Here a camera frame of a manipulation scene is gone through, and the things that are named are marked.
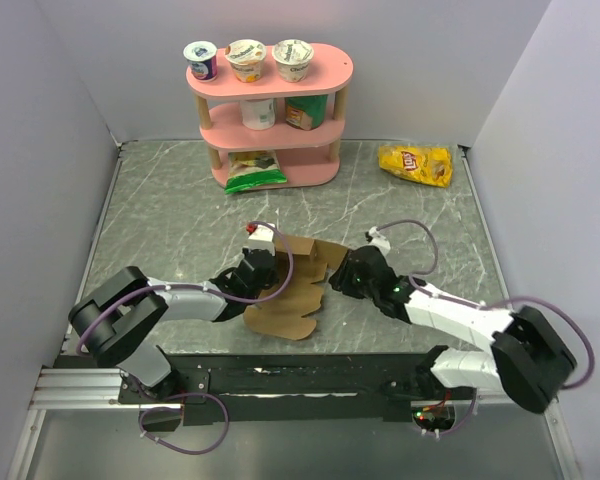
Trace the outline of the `brown cardboard box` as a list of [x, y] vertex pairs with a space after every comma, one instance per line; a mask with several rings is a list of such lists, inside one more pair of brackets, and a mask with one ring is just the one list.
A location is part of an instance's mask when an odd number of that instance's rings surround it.
[[339, 268], [348, 248], [310, 237], [288, 235], [294, 268], [291, 280], [275, 298], [248, 307], [243, 319], [251, 331], [287, 340], [303, 340], [316, 329], [327, 271]]

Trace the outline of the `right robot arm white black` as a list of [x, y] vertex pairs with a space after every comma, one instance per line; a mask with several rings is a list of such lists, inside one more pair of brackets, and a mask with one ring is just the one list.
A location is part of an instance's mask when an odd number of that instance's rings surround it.
[[426, 353], [412, 375], [425, 397], [436, 399], [456, 388], [500, 391], [540, 414], [577, 366], [538, 309], [488, 309], [454, 297], [421, 278], [396, 274], [374, 245], [348, 251], [329, 283], [345, 296], [370, 300], [389, 318], [472, 345], [470, 351], [437, 345]]

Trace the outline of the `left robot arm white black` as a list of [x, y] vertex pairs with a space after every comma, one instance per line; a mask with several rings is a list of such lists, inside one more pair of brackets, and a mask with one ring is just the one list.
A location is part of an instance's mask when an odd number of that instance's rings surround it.
[[198, 284], [168, 284], [136, 266], [125, 267], [69, 312], [86, 349], [100, 368], [117, 367], [135, 377], [154, 401], [171, 399], [178, 377], [161, 348], [147, 336], [161, 321], [224, 322], [278, 280], [275, 257], [267, 250], [244, 251], [243, 259]]

